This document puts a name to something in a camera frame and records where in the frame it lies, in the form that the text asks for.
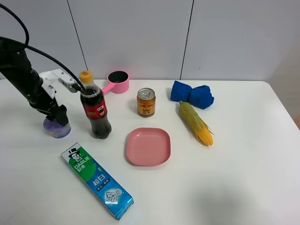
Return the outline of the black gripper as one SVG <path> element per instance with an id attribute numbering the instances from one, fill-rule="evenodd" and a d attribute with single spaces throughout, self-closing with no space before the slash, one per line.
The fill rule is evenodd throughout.
<path id="1" fill-rule="evenodd" d="M 67 108 L 64 105 L 58 106 L 55 92 L 56 90 L 51 84 L 39 78 L 38 83 L 33 86 L 33 91 L 27 94 L 27 100 L 32 108 L 46 115 L 48 120 L 60 125 L 67 125 L 69 123 Z"/>

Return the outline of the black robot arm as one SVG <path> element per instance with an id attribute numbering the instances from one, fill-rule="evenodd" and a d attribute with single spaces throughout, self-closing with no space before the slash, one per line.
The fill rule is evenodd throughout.
<path id="1" fill-rule="evenodd" d="M 42 87 L 44 81 L 31 67 L 24 50 L 9 41 L 0 42 L 0 72 L 27 99 L 30 106 L 61 126 L 69 123 L 67 109 Z"/>

